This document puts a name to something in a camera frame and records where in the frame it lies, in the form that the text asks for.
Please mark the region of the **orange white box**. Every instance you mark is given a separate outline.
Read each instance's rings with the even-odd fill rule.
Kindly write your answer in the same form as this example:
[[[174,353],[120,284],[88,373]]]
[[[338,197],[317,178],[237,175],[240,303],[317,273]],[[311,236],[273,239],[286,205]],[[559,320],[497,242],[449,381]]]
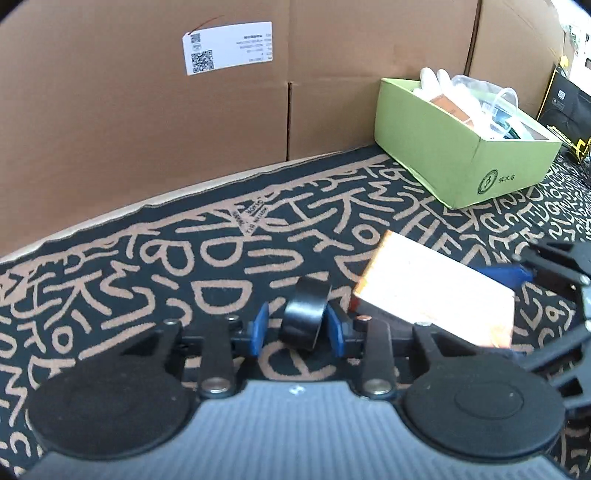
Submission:
[[[398,233],[384,234],[349,310],[375,310],[407,323],[432,323],[481,347],[509,348],[515,315],[512,289]]]

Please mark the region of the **black tape roll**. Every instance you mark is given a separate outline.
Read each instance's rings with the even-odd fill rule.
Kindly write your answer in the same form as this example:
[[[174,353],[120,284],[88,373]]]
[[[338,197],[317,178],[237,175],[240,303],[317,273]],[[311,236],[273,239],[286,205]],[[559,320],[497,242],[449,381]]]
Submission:
[[[283,311],[279,338],[290,348],[313,351],[322,330],[325,308],[332,285],[327,281],[301,277]]]

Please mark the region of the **white glove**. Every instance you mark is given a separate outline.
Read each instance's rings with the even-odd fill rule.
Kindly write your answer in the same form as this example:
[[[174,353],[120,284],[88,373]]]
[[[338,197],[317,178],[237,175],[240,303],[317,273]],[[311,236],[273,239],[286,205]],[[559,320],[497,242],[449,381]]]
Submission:
[[[446,93],[453,87],[452,79],[445,69],[435,72],[429,67],[420,71],[420,86],[413,93],[423,99],[430,100]]]

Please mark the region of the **green cardboard box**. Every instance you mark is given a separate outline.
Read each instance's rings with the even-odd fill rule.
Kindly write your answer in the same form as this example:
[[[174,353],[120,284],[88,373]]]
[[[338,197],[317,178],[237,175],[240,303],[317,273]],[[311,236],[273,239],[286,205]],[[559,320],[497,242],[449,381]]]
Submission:
[[[526,114],[534,138],[485,139],[413,93],[417,81],[381,81],[375,140],[440,202],[465,208],[540,183],[560,140]]]

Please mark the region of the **patterned black tan cloth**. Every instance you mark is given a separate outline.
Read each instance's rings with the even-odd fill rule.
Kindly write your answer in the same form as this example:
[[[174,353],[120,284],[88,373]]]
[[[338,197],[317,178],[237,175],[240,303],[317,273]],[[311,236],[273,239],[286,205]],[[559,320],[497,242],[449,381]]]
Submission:
[[[49,377],[167,319],[267,303],[276,329],[301,276],[346,304],[387,231],[480,268],[533,240],[588,240],[590,185],[558,159],[537,185],[451,210],[367,147],[48,240],[1,267],[3,465],[21,473],[40,458],[24,403]]]

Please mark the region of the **clear plastic bag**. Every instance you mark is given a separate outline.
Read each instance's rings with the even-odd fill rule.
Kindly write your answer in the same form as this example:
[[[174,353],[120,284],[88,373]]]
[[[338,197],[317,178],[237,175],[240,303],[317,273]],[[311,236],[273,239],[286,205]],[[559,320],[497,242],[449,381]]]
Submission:
[[[470,94],[478,102],[476,116],[471,118],[482,138],[518,139],[510,123],[519,114],[519,99],[513,88],[465,75],[453,77],[452,85],[458,93]]]

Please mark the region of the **black yellow box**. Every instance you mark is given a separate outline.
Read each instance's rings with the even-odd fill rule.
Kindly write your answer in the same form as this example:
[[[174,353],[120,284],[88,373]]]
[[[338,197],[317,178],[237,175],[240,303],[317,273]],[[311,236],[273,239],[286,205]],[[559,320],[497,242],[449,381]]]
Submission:
[[[560,65],[555,66],[536,120],[559,133],[577,162],[586,158],[590,149],[590,96],[567,78]]]

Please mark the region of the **large brown cardboard box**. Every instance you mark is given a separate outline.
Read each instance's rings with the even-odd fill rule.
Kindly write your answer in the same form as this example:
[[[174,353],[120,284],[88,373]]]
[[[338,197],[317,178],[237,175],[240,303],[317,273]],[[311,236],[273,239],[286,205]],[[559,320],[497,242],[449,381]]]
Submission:
[[[1,251],[215,177],[368,145],[379,83],[464,71],[475,1],[26,1],[1,24]],[[273,23],[187,76],[182,37]]]

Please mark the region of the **white shipping label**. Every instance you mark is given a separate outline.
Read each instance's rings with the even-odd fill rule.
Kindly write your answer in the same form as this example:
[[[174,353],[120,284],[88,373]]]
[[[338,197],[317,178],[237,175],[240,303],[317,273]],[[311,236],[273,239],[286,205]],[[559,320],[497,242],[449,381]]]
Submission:
[[[273,61],[273,23],[252,22],[187,32],[182,37],[187,76]]]

